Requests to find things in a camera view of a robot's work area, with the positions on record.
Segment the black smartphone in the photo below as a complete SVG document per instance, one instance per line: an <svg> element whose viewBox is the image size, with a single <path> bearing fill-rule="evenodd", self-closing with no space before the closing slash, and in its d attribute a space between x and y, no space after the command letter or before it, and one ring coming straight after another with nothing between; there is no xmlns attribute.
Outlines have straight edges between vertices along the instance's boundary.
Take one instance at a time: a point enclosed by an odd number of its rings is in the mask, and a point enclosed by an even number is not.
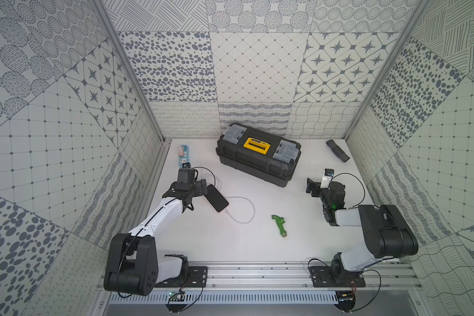
<svg viewBox="0 0 474 316"><path fill-rule="evenodd" d="M228 200L222 195L220 191L213 185L210 184L207 187L207 193L204 195L206 200L211 204L217 213L221 213L229 206Z"/></svg>

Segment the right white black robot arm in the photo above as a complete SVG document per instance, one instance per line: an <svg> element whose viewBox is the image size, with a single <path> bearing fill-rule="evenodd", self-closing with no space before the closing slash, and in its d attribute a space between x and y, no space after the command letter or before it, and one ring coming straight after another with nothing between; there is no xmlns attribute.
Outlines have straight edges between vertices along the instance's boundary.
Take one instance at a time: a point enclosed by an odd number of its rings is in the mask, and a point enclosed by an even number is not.
<svg viewBox="0 0 474 316"><path fill-rule="evenodd" d="M322 182L308 178L306 192L321 200L330 226L362 229L363 242L334 256L330 265L332 279L360 274L382 259L417 254L419 242L395 205L360 204L346 208L345 185L327 177Z"/></svg>

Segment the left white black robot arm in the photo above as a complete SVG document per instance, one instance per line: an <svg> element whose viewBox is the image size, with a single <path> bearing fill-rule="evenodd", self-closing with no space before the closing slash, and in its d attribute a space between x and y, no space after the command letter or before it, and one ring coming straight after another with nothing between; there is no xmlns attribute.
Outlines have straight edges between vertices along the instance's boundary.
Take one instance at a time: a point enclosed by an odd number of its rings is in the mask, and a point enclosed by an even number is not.
<svg viewBox="0 0 474 316"><path fill-rule="evenodd" d="M103 287L122 297L147 296L156 285L173 282L184 285L189 279L185 255L158 257L156 239L186 209L194 210L192 199L208 193L205 180L174 182L162 195L158 207L128 233L116 234L109 246Z"/></svg>

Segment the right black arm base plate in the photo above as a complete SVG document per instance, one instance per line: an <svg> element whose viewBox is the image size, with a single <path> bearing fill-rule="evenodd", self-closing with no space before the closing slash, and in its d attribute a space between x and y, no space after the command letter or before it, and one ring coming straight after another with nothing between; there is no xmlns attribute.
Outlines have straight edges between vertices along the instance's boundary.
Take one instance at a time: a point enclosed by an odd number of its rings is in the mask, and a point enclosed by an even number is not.
<svg viewBox="0 0 474 316"><path fill-rule="evenodd" d="M349 272L344 269L341 272L332 272L331 268L325 266L313 266L309 267L308 270L315 288L366 287L366 282L361 272Z"/></svg>

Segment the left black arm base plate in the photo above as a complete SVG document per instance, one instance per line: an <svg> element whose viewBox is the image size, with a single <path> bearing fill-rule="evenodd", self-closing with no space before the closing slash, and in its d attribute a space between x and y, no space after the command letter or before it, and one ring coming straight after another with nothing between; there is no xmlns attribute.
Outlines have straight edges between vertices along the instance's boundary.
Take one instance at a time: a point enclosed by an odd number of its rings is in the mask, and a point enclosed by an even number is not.
<svg viewBox="0 0 474 316"><path fill-rule="evenodd" d="M157 283L155 288L205 288L208 271L208 266L188 267L179 277Z"/></svg>

